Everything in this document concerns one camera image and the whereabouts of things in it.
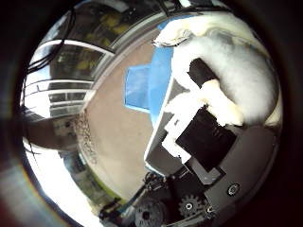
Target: black gear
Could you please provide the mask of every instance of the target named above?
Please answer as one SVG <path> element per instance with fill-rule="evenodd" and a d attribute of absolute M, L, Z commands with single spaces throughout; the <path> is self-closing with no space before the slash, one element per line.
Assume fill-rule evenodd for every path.
<path fill-rule="evenodd" d="M 184 218 L 193 216 L 203 210 L 203 205 L 198 196 L 186 195 L 179 203 L 180 215 Z"/>

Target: blue object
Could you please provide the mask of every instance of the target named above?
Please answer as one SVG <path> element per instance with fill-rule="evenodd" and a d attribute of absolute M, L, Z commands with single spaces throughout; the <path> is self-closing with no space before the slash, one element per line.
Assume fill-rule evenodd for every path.
<path fill-rule="evenodd" d="M 178 19 L 185 19 L 185 18 L 192 17 L 192 16 L 193 15 L 182 15 L 182 16 L 177 16 L 177 17 L 170 18 L 170 19 L 166 20 L 165 22 L 162 22 L 161 24 L 159 24 L 157 26 L 157 28 L 159 30 L 162 30 L 171 21 L 178 20 Z"/>
<path fill-rule="evenodd" d="M 149 110 L 150 66 L 142 64 L 128 68 L 125 78 L 124 105 L 128 108 L 146 112 Z"/>
<path fill-rule="evenodd" d="M 170 21 L 191 17 L 183 15 L 158 25 L 162 30 Z M 168 90 L 171 74 L 172 47 L 154 48 L 150 64 L 129 67 L 125 80 L 125 106 L 150 113 L 154 126 Z"/>
<path fill-rule="evenodd" d="M 165 94 L 168 90 L 171 74 L 173 48 L 155 48 L 150 64 L 149 104 L 152 125 L 160 114 Z"/>

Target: gear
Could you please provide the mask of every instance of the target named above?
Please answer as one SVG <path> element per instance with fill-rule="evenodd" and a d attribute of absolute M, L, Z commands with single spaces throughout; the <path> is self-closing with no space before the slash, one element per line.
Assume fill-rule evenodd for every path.
<path fill-rule="evenodd" d="M 201 210 L 203 205 L 198 196 L 186 195 L 179 203 L 179 211 L 184 218 L 193 216 Z"/>

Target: screw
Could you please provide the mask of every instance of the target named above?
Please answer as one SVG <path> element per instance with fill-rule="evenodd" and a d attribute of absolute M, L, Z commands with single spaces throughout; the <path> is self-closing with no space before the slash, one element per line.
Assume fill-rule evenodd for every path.
<path fill-rule="evenodd" d="M 189 203 L 186 205 L 186 208 L 187 208 L 187 210 L 191 210 L 191 209 L 192 209 L 192 204 L 189 202 Z"/>
<path fill-rule="evenodd" d="M 240 185 L 238 183 L 233 183 L 228 187 L 228 196 L 235 196 L 240 190 Z"/>

